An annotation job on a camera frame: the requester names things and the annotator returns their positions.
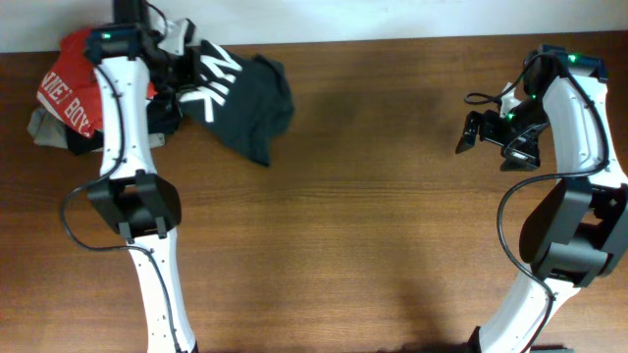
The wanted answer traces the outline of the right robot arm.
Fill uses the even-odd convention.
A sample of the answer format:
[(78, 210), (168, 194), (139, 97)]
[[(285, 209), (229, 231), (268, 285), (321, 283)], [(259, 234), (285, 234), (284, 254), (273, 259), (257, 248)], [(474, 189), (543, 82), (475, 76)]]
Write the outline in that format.
[[(471, 111), (456, 153), (488, 141), (500, 149), (504, 172), (541, 164), (539, 137), (552, 133), (556, 170), (511, 186), (497, 207), (497, 236), (518, 276), (499, 310), (475, 327), (468, 352), (533, 352), (535, 341), (560, 307), (597, 277), (611, 274), (627, 252), (627, 175), (617, 160), (605, 100), (603, 59), (543, 44), (523, 63), (515, 83), (495, 96), (473, 92), (465, 102), (494, 110)], [(515, 96), (516, 83), (525, 99)], [(524, 222), (519, 252), (504, 236), (505, 207), (536, 182), (555, 185)]]

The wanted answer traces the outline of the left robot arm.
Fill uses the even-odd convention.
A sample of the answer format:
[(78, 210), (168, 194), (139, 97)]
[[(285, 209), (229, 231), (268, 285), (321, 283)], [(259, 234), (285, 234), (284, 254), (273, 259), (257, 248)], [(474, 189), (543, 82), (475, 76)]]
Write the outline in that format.
[(148, 141), (147, 93), (167, 56), (151, 35), (144, 1), (115, 1), (113, 20), (86, 39), (100, 91), (100, 179), (87, 189), (92, 206), (124, 243), (140, 286), (150, 352), (195, 352), (177, 265), (182, 220), (176, 188), (161, 178)]

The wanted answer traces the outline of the dark green Nike t-shirt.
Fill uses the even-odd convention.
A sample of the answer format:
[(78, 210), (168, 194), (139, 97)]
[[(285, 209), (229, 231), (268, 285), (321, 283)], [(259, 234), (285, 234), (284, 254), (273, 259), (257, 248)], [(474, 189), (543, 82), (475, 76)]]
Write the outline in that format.
[(285, 66), (260, 54), (241, 58), (203, 40), (189, 51), (184, 114), (249, 161), (268, 167), (270, 142), (288, 130), (295, 107)]

